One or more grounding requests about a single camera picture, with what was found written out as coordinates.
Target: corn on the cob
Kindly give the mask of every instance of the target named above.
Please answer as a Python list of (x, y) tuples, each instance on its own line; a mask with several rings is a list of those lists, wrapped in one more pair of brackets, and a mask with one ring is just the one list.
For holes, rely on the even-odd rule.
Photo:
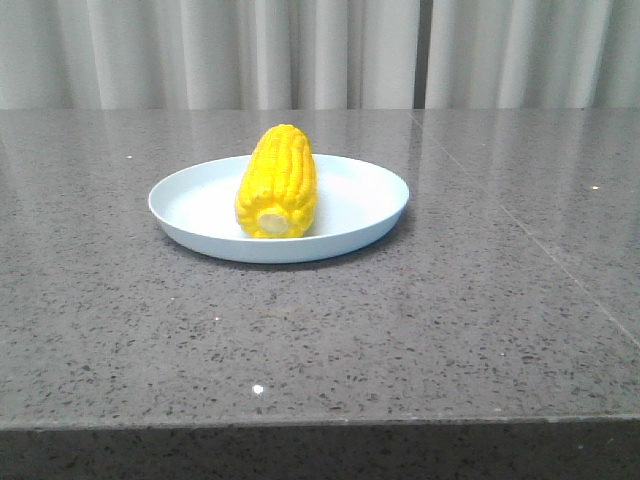
[(254, 238), (302, 237), (317, 201), (309, 138), (293, 125), (271, 128), (258, 142), (236, 196), (242, 230)]

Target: countertop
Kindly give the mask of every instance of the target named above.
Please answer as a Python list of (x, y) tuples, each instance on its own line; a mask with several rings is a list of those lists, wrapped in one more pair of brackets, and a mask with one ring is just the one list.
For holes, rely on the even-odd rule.
[[(168, 238), (151, 188), (251, 153), (278, 123), (405, 179), (395, 228), (285, 265)], [(0, 439), (573, 422), (637, 434), (639, 138), (639, 110), (1, 111)]]

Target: curtain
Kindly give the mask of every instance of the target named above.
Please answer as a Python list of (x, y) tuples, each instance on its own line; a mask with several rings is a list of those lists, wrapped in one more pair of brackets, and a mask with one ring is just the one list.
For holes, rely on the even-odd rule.
[(640, 106), (637, 0), (0, 0), (0, 108)]
[(637, 0), (435, 0), (430, 108), (640, 106)]

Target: plate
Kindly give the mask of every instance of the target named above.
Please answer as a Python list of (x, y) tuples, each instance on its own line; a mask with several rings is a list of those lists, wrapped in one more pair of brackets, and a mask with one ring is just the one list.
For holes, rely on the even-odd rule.
[(250, 263), (294, 263), (335, 257), (384, 236), (409, 200), (407, 184), (372, 163), (314, 154), (318, 205), (302, 238), (256, 239), (235, 219), (234, 200), (251, 156), (180, 170), (149, 193), (149, 208), (176, 242), (212, 257)]

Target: curtain fold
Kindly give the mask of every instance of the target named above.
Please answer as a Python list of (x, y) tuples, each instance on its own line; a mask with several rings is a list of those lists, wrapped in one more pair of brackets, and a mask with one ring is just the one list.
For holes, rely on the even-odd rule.
[(0, 0), (0, 108), (638, 107), (638, 38), (637, 0)]

